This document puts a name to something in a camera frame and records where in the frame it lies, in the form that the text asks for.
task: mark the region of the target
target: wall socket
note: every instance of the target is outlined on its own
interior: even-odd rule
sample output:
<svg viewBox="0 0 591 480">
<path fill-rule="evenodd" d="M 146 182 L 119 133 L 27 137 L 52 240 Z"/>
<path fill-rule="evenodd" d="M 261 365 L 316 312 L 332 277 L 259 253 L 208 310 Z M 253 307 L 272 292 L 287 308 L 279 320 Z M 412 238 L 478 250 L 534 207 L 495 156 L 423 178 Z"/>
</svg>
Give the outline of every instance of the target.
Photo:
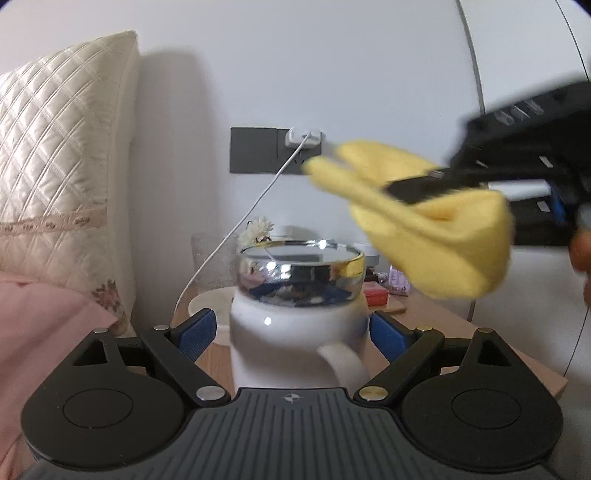
<svg viewBox="0 0 591 480">
<path fill-rule="evenodd" d="M 285 146 L 287 128 L 232 127 L 230 173 L 277 173 L 296 150 Z M 303 175 L 301 165 L 322 153 L 322 143 L 302 149 L 283 173 Z"/>
</svg>

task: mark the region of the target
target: mug handle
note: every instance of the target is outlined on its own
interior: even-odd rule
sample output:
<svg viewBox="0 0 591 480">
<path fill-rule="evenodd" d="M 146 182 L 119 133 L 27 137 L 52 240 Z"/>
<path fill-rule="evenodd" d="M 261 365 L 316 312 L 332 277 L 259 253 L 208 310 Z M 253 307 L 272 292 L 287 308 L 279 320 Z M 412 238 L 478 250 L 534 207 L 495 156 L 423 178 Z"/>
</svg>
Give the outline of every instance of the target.
<svg viewBox="0 0 591 480">
<path fill-rule="evenodd" d="M 316 352 L 330 365 L 341 387 L 353 395 L 358 388 L 365 385 L 369 372 L 357 354 L 343 342 L 327 343 L 319 346 Z"/>
</svg>

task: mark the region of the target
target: yellow cloth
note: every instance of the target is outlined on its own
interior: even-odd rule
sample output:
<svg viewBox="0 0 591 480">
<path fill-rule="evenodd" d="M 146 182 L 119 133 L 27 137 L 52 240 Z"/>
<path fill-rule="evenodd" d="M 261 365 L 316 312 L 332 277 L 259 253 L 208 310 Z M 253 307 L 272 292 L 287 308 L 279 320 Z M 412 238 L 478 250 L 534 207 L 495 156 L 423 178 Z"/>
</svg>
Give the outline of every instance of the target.
<svg viewBox="0 0 591 480">
<path fill-rule="evenodd" d="M 337 153 L 352 169 L 316 157 L 305 172 L 316 186 L 351 200 L 355 221 L 415 287 L 434 298 L 475 299 L 501 283 L 514 226 L 500 192 L 464 189 L 408 205 L 381 189 L 435 164 L 375 142 L 349 142 Z"/>
</svg>

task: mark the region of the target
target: pink blanket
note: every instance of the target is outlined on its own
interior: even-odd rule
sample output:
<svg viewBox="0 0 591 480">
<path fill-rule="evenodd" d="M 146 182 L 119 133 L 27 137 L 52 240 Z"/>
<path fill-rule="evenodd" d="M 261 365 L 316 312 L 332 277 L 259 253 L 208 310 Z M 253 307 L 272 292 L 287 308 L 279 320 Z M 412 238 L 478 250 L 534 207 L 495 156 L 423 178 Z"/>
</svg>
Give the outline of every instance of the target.
<svg viewBox="0 0 591 480">
<path fill-rule="evenodd" d="M 20 428 L 27 398 L 92 329 L 115 320 L 77 292 L 0 273 L 0 480 L 33 461 Z"/>
</svg>

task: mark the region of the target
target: white pillow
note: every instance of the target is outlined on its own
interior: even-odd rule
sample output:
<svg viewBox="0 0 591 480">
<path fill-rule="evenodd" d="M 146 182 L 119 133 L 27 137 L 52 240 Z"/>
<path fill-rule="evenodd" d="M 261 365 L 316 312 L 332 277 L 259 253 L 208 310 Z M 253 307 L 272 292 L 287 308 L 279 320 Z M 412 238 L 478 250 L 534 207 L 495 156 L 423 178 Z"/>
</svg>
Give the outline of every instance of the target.
<svg viewBox="0 0 591 480">
<path fill-rule="evenodd" d="M 127 31 L 0 76 L 0 271 L 93 297 L 119 331 L 135 300 L 127 185 L 138 72 Z"/>
</svg>

